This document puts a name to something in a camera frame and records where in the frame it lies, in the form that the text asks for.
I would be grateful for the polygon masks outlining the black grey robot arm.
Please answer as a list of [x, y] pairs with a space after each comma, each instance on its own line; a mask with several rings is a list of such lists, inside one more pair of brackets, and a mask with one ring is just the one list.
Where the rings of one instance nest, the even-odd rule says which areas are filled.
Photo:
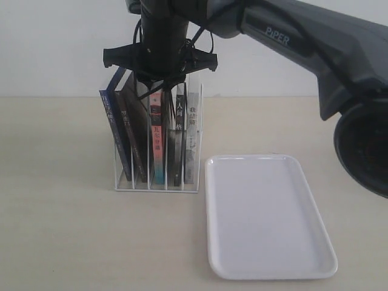
[[323, 120], [340, 114], [333, 134], [345, 171], [387, 196], [387, 27], [302, 1], [127, 1], [140, 15], [130, 45], [106, 48], [102, 61], [134, 71], [147, 86], [170, 88], [199, 70], [215, 71], [198, 33], [246, 35], [316, 76]]

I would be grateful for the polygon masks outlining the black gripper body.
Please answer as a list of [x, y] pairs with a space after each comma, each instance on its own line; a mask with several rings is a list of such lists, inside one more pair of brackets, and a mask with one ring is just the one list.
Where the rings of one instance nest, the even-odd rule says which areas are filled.
[[218, 67], [217, 54], [191, 47], [188, 41], [184, 41], [177, 50], [164, 49], [161, 41], [153, 50], [140, 42], [105, 48], [102, 61], [105, 67], [116, 65], [131, 70], [147, 86], [157, 81], [176, 85], [183, 82], [188, 74], [206, 69], [214, 72]]

